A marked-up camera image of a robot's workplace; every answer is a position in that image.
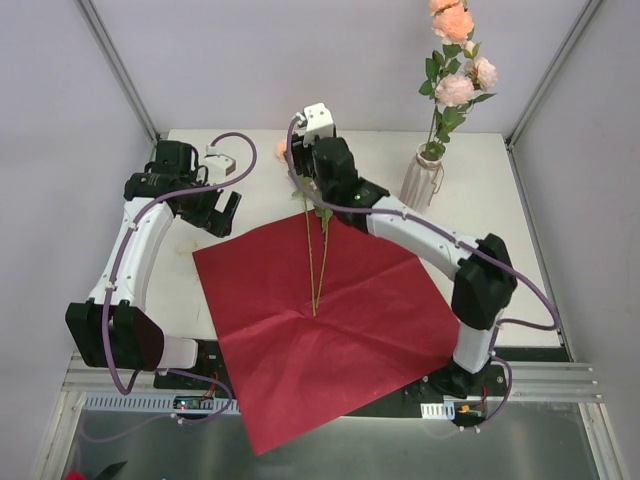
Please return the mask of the peach artificial flower stem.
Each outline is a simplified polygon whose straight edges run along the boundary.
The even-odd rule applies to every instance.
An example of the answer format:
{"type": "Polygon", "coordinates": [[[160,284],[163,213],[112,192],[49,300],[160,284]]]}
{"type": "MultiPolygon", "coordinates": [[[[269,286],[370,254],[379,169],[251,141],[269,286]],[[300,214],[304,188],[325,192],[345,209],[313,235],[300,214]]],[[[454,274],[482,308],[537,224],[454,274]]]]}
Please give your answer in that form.
{"type": "MultiPolygon", "coordinates": [[[[280,140],[275,147],[275,156],[281,161],[285,162],[287,160],[288,151],[286,147],[286,140],[280,140]]],[[[310,277],[310,290],[311,290],[311,312],[313,316],[317,315],[317,308],[319,306],[319,300],[317,299],[317,293],[319,290],[316,289],[315,285],[315,271],[314,271],[314,255],[313,255],[313,241],[311,234],[311,218],[310,218],[310,200],[298,188],[295,188],[295,191],[292,194],[293,197],[301,199],[302,211],[305,219],[305,229],[306,229],[306,240],[307,240],[307,248],[308,248],[308,266],[309,266],[309,277],[310,277]]]]}

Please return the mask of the dark red wrapping paper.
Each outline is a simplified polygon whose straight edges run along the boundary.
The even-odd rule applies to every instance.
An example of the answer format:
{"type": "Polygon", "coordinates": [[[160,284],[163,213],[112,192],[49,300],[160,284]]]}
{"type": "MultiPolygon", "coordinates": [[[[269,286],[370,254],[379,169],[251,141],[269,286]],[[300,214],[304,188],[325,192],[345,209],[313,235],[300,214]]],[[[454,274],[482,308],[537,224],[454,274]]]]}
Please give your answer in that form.
{"type": "MultiPolygon", "coordinates": [[[[317,289],[323,235],[310,218],[317,289]]],[[[259,455],[346,415],[288,407],[267,391],[317,378],[385,395],[444,366],[457,341],[457,319],[420,260],[337,221],[316,316],[303,213],[199,250],[194,262],[259,455]]]]}

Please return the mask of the pink artificial flower stem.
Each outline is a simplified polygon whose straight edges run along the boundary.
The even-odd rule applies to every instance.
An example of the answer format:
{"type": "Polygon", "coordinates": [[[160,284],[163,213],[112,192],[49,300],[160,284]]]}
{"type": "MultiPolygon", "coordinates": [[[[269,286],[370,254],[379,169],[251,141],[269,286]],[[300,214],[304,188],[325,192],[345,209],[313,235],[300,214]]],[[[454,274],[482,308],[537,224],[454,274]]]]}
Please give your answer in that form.
{"type": "Polygon", "coordinates": [[[497,68],[480,54],[474,40],[475,22],[466,1],[430,1],[431,29],[441,46],[425,59],[419,93],[433,102],[429,132],[419,158],[427,162],[444,157],[451,134],[474,106],[495,94],[497,68]]]}

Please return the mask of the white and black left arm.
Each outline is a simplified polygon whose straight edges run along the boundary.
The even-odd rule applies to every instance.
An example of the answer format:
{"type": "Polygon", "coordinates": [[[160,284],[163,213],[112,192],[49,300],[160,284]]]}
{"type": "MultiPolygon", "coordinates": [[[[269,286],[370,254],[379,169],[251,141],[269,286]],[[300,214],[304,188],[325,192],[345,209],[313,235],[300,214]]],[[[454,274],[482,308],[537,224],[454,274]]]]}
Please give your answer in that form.
{"type": "Polygon", "coordinates": [[[222,194],[213,185],[236,169],[235,159],[208,147],[200,157],[194,146],[162,140],[155,158],[124,186],[124,211],[107,265],[88,299],[72,303],[65,322],[84,363],[93,368],[154,371],[177,368],[188,388],[204,387],[210,363],[198,356],[193,339],[165,333],[146,313],[153,265],[174,219],[218,238],[231,233],[240,194],[231,193],[217,209],[222,194]]]}

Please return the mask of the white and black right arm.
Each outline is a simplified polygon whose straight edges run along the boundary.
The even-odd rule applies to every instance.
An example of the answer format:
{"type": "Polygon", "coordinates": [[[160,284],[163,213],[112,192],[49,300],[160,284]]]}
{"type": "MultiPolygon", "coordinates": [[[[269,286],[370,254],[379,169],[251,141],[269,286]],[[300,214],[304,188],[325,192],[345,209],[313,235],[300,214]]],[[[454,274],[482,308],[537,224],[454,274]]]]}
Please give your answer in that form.
{"type": "Polygon", "coordinates": [[[458,235],[429,222],[383,187],[362,177],[346,141],[289,130],[286,161],[296,185],[302,176],[317,186],[312,200],[339,222],[402,247],[435,267],[453,284],[451,310],[460,327],[448,363],[429,374],[432,388],[464,399],[481,388],[491,363],[499,316],[517,286],[504,241],[458,235]]]}

